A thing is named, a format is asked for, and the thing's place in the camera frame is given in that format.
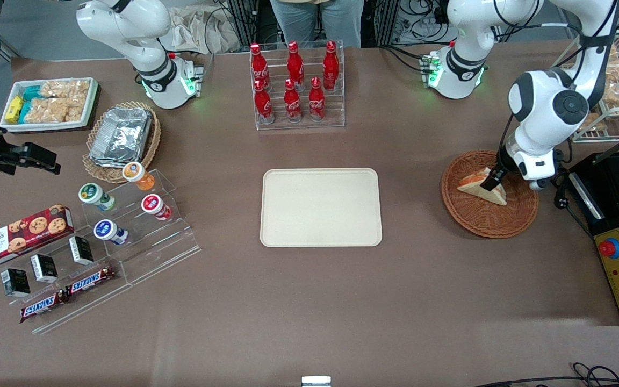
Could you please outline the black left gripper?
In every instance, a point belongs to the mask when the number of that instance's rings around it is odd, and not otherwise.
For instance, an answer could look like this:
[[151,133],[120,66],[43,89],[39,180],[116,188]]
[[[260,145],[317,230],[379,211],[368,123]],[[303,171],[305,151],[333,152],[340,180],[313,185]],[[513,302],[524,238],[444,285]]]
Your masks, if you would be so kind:
[[518,175],[518,167],[513,158],[509,156],[506,145],[501,144],[496,155],[496,170],[490,171],[486,179],[480,184],[480,187],[486,191],[493,191],[501,185],[503,178],[507,174]]

